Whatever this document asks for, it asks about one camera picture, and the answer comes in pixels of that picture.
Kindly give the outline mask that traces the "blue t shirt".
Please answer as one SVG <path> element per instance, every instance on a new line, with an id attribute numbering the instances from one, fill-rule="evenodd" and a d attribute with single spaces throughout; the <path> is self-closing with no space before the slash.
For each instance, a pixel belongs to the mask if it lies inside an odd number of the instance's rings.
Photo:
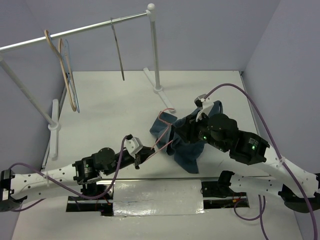
<path id="1" fill-rule="evenodd" d="M 185 143 L 182 138 L 175 133 L 175 127 L 181 127 L 186 123 L 186 118 L 163 112 L 157 117 L 149 132 L 156 138 L 156 146 L 162 148 L 164 152 L 173 156 L 174 161 L 190 174 L 198 174 L 197 158 L 202 154 L 205 142 Z"/>

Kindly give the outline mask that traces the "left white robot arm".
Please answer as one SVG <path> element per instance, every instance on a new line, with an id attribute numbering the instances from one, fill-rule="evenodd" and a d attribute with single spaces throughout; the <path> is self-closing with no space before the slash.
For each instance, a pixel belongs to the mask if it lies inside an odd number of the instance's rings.
<path id="1" fill-rule="evenodd" d="M 57 188 L 65 190 L 65 196 L 77 196 L 82 200 L 105 198 L 112 184 L 98 186 L 102 176 L 117 177 L 119 170 L 129 165 L 136 169 L 155 153 L 151 147 L 142 146 L 138 152 L 129 153 L 126 148 L 115 153 L 104 147 L 90 156 L 75 163 L 47 172 L 33 170 L 29 174 L 17 174 L 11 168 L 0 174 L 0 210 L 1 212 L 22 212 L 23 204 L 36 205 L 45 199 L 60 196 Z"/>

